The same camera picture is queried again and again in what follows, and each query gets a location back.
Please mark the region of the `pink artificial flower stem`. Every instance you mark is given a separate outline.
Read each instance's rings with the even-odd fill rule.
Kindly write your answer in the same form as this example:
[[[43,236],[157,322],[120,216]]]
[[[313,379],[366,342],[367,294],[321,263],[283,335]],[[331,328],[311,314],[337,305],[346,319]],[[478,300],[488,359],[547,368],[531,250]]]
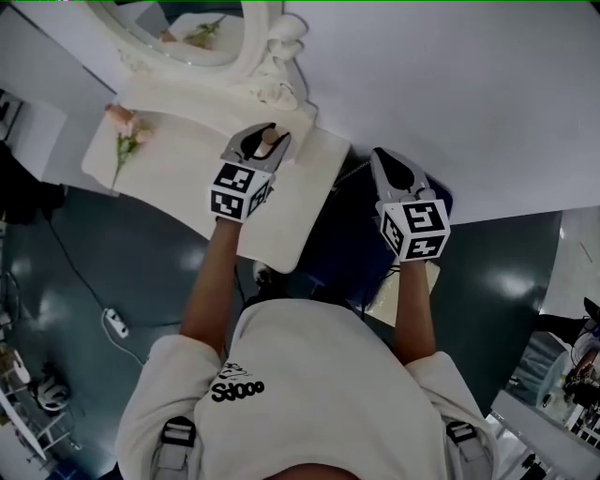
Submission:
[[[111,189],[114,189],[123,167],[140,147],[153,137],[155,128],[138,112],[117,103],[106,104],[104,115],[111,121],[116,130],[116,167],[111,184]]]

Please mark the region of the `white dressing table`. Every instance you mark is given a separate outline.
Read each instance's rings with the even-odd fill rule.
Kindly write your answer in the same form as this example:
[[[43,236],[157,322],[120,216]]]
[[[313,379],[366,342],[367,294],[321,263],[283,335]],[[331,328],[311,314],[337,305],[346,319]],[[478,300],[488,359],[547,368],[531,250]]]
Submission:
[[[115,192],[148,203],[210,236],[209,187],[221,153],[243,128],[273,122],[292,142],[277,169],[275,189],[245,223],[238,252],[281,273],[298,264],[309,234],[338,175],[349,143],[315,125],[295,63],[305,23],[278,0],[242,6],[240,19],[223,20],[218,40],[239,38],[240,49],[194,48],[182,40],[192,22],[171,28],[164,42],[112,2],[82,2],[81,12],[113,43],[130,77],[116,97],[153,135],[124,166],[117,163],[116,128],[100,123],[83,170]]]

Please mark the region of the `white shelf unit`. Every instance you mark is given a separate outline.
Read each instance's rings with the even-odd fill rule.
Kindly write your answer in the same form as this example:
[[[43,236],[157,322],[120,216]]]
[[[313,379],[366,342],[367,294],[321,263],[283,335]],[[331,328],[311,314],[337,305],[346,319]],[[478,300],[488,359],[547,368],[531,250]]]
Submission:
[[[570,480],[600,480],[600,451],[504,390],[491,413],[554,471]]]

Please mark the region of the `oval white-framed mirror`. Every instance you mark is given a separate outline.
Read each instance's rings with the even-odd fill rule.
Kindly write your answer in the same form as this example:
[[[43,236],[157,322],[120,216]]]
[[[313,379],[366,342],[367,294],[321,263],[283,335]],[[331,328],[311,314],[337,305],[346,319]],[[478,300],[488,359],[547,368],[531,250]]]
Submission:
[[[146,47],[188,65],[227,66],[242,50],[239,0],[110,0],[101,7]]]

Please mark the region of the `cream stool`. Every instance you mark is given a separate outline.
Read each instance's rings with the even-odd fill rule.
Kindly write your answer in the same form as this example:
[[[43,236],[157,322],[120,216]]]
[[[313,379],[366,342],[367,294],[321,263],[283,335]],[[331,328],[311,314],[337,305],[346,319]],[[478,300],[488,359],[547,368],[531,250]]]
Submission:
[[[393,269],[388,272],[379,286],[374,298],[366,306],[366,314],[382,323],[394,327],[397,319],[399,262],[393,264]],[[441,268],[434,262],[426,261],[427,287],[432,293]]]

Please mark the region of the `person's cream shirt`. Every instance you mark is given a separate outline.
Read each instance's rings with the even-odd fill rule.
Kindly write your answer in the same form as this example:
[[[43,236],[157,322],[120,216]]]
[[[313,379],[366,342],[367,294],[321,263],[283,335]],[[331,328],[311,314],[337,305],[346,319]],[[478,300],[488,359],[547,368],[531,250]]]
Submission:
[[[262,302],[229,357],[152,347],[115,451],[124,480],[264,480],[322,464],[361,480],[494,480],[498,448],[451,357],[402,365],[344,307]]]

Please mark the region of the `person's left forearm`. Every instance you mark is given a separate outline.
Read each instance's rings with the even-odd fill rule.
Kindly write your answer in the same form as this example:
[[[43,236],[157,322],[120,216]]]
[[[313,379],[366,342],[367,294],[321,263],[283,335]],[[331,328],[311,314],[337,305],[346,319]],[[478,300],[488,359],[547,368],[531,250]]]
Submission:
[[[184,309],[179,334],[210,347],[223,360],[233,308],[234,269],[242,224],[216,222]]]

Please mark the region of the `blue upholstered chair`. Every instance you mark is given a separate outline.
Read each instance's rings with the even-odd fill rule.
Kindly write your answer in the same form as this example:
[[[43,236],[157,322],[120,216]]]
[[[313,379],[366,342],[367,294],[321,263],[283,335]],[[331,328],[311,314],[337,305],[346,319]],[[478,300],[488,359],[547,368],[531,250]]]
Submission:
[[[340,177],[305,244],[297,269],[334,294],[369,303],[396,260],[379,232],[379,200],[365,162]]]

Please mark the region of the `black bag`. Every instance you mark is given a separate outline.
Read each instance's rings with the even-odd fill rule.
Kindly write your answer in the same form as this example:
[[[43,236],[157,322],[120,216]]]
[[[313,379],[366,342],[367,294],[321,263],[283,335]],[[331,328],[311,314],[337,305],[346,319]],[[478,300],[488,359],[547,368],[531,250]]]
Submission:
[[[65,198],[62,186],[38,181],[0,142],[0,220],[27,225],[38,213],[50,219]]]

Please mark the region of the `small pink object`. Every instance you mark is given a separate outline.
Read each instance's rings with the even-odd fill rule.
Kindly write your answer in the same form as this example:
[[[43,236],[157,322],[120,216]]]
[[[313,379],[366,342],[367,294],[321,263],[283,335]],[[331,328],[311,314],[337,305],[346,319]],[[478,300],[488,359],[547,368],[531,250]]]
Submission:
[[[254,157],[255,158],[265,158],[269,155],[272,147],[279,139],[279,134],[277,130],[273,127],[266,128],[260,137],[260,143],[257,147]]]

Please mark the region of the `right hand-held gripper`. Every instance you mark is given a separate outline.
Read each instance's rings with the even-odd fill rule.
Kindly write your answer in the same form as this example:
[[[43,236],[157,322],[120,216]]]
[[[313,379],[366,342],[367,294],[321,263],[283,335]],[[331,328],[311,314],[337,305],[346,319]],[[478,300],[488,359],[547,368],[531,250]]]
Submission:
[[[450,236],[446,206],[424,171],[390,149],[376,147],[370,166],[380,201],[379,232],[401,263],[430,261]]]

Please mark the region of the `white helmet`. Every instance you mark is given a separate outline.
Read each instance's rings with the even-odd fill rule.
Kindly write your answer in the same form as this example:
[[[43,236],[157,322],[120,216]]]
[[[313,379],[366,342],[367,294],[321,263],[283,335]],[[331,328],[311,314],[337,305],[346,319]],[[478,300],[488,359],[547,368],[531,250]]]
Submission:
[[[35,398],[39,406],[47,412],[60,412],[70,400],[68,387],[53,374],[46,374],[35,387]]]

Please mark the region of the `person's right forearm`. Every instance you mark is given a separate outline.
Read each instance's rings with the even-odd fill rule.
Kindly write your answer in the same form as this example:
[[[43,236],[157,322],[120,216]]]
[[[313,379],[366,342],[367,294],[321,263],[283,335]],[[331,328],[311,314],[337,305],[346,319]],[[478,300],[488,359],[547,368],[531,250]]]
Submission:
[[[406,366],[436,352],[424,261],[400,264],[393,351]]]

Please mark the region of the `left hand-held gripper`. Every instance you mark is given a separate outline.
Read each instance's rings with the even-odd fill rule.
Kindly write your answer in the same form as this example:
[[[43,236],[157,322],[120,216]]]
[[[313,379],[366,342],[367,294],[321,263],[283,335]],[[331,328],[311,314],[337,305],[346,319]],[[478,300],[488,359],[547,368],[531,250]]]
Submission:
[[[274,122],[257,124],[235,133],[220,155],[223,160],[209,186],[209,212],[219,218],[245,222],[266,202],[273,189],[276,171],[291,142],[289,132],[279,139],[266,157],[254,157],[263,142],[263,133],[275,128]]]

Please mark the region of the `white power strip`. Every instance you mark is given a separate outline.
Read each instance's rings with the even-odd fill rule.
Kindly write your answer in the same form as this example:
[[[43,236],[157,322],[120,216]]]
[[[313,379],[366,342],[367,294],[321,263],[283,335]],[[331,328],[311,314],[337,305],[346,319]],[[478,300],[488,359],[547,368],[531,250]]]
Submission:
[[[106,308],[104,310],[103,320],[108,323],[120,338],[127,338],[129,336],[128,326],[114,308]]]

